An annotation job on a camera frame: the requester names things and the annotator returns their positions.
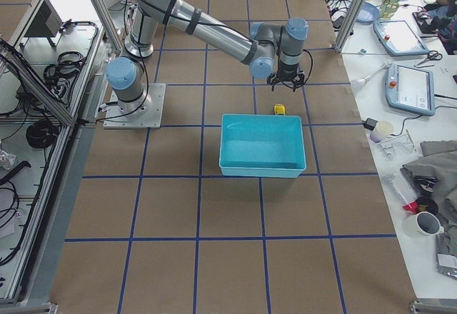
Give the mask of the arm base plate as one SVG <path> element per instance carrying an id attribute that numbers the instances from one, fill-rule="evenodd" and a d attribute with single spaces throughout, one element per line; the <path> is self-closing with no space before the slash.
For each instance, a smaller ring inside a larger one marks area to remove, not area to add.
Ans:
<path id="1" fill-rule="evenodd" d="M 111 92 L 110 101 L 116 102 L 109 106 L 106 112 L 108 119 L 104 120 L 103 126 L 107 129 L 137 129 L 137 128 L 160 128 L 166 84 L 142 83 L 143 98 L 125 103 L 118 101 L 114 91 Z"/>

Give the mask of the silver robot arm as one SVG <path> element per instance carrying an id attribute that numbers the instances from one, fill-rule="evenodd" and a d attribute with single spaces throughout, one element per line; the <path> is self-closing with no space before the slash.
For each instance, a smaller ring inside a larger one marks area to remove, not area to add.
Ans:
<path id="1" fill-rule="evenodd" d="M 134 1 L 136 15 L 124 40 L 124 54 L 106 69 L 121 118 L 136 118 L 149 108 L 149 88 L 141 79 L 159 24 L 173 26 L 234 57 L 249 67 L 253 78 L 264 79 L 271 86 L 282 83 L 296 90 L 308 81 L 300 67 L 308 35 L 308 23 L 303 18 L 289 19 L 284 25 L 255 23 L 244 36 L 185 0 Z"/>

